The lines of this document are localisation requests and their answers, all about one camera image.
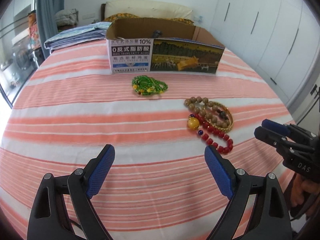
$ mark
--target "pink and white striped fabric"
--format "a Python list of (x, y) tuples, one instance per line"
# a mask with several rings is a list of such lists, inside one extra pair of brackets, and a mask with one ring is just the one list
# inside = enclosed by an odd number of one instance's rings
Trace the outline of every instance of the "pink and white striped fabric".
[[(205, 164), (205, 143), (186, 127), (190, 112), (183, 101), (191, 96), (221, 102), (232, 112), (234, 149), (226, 157), (236, 168), (261, 176), (273, 171), (287, 187), (293, 172), (253, 131), (265, 118), (289, 123), (292, 117), (236, 55), (226, 49), (216, 75), (148, 75), (166, 82), (168, 90), (137, 95), (135, 74), (111, 75), (106, 43), (95, 41), (55, 51), (25, 85), (0, 147), (0, 205), (23, 238), (43, 175), (70, 174), (112, 144), (115, 162), (92, 199), (111, 236), (205, 239), (228, 200)], [(236, 235), (243, 233), (252, 204), (250, 198)]]

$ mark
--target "white headboard cushion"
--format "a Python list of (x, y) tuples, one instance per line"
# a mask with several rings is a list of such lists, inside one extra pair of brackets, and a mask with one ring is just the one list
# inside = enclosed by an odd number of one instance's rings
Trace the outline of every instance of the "white headboard cushion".
[(107, 2), (105, 18), (117, 13), (130, 13), (139, 17), (183, 18), (193, 21), (191, 8), (175, 3), (151, 0), (113, 0)]

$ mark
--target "blue curtain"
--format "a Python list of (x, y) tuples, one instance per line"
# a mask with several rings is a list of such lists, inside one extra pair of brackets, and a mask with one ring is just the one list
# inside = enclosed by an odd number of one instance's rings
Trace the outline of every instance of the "blue curtain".
[(50, 55), (50, 51), (44, 48), (44, 42), (58, 34), (58, 28), (54, 20), (54, 15), (64, 9), (64, 0), (35, 0), (36, 18), (41, 41), (41, 48), (44, 57)]

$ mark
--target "green bead necklace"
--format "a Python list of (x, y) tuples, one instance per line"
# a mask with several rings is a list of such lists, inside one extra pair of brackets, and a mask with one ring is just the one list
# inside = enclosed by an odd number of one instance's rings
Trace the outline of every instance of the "green bead necklace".
[(162, 94), (168, 89), (166, 83), (148, 76), (137, 76), (132, 79), (132, 87), (139, 95)]

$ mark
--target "yellow bead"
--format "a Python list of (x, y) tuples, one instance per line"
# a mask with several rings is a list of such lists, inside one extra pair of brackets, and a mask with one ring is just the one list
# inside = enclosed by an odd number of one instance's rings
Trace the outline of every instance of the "yellow bead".
[(199, 120), (196, 119), (195, 117), (192, 117), (188, 120), (188, 127), (192, 130), (196, 130), (199, 128)]

